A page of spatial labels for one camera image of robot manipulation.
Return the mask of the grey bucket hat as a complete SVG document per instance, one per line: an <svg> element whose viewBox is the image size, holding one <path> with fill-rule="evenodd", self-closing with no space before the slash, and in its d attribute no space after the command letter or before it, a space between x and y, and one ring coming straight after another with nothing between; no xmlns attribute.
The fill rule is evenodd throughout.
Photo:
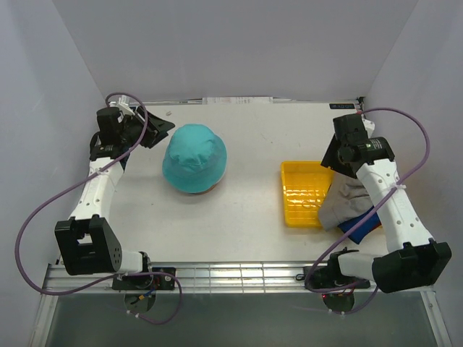
<svg viewBox="0 0 463 347"><path fill-rule="evenodd" d="M334 173L318 210L318 220L325 230L330 230L365 214L372 207L371 198L360 180Z"/></svg>

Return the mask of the teal bucket hat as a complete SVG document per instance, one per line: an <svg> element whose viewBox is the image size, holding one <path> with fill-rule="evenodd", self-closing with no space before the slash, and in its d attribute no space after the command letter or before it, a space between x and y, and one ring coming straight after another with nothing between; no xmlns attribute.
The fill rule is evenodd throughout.
<svg viewBox="0 0 463 347"><path fill-rule="evenodd" d="M162 174L183 193L202 192L226 171L224 141L202 124L185 124L172 135L162 163Z"/></svg>

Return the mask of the white bucket hat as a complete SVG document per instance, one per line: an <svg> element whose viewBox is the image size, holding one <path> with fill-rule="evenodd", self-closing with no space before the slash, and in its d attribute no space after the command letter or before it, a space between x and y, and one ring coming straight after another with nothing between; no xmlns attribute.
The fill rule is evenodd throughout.
<svg viewBox="0 0 463 347"><path fill-rule="evenodd" d="M225 176L224 174L221 175L221 176L216 180L216 183L215 183L215 184L219 183L219 182L223 179L224 176Z"/></svg>

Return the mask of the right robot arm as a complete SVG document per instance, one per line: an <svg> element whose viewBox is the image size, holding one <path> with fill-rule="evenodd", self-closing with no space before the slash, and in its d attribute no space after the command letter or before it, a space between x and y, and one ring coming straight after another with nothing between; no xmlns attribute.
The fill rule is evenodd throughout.
<svg viewBox="0 0 463 347"><path fill-rule="evenodd" d="M372 281L384 293L433 285L451 259L446 242L437 242L418 218L400 181L394 152L383 137L369 137L362 116L333 120L334 136L322 166L360 180L386 235L387 254L344 249L307 274L313 291L340 290Z"/></svg>

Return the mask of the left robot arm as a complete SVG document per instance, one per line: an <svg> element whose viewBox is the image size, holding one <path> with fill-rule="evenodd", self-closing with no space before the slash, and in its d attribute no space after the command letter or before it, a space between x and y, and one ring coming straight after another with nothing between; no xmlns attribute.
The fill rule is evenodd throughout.
<svg viewBox="0 0 463 347"><path fill-rule="evenodd" d="M89 181L68 220L56 223L54 233L69 275L128 273L136 288L153 282L148 255L122 248L109 224L111 201L135 144L151 149L175 125L146 113L141 107L109 106L96 113L99 130L90 141Z"/></svg>

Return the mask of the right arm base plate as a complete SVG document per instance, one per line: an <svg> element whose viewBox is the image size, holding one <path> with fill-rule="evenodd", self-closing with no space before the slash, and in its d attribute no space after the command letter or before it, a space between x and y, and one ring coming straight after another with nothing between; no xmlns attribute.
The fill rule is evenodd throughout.
<svg viewBox="0 0 463 347"><path fill-rule="evenodd" d="M324 288L340 288L355 284L355 288L367 289L370 287L370 281L356 277L344 275L334 275L326 266L319 267L309 279L309 284L305 284L305 288L324 289Z"/></svg>

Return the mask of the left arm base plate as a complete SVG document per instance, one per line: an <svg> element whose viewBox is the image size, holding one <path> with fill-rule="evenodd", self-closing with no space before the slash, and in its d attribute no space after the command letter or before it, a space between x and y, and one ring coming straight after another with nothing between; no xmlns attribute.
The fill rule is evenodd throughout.
<svg viewBox="0 0 463 347"><path fill-rule="evenodd" d="M171 291L176 282L167 275L144 275L122 279L113 279L111 288L117 291Z"/></svg>

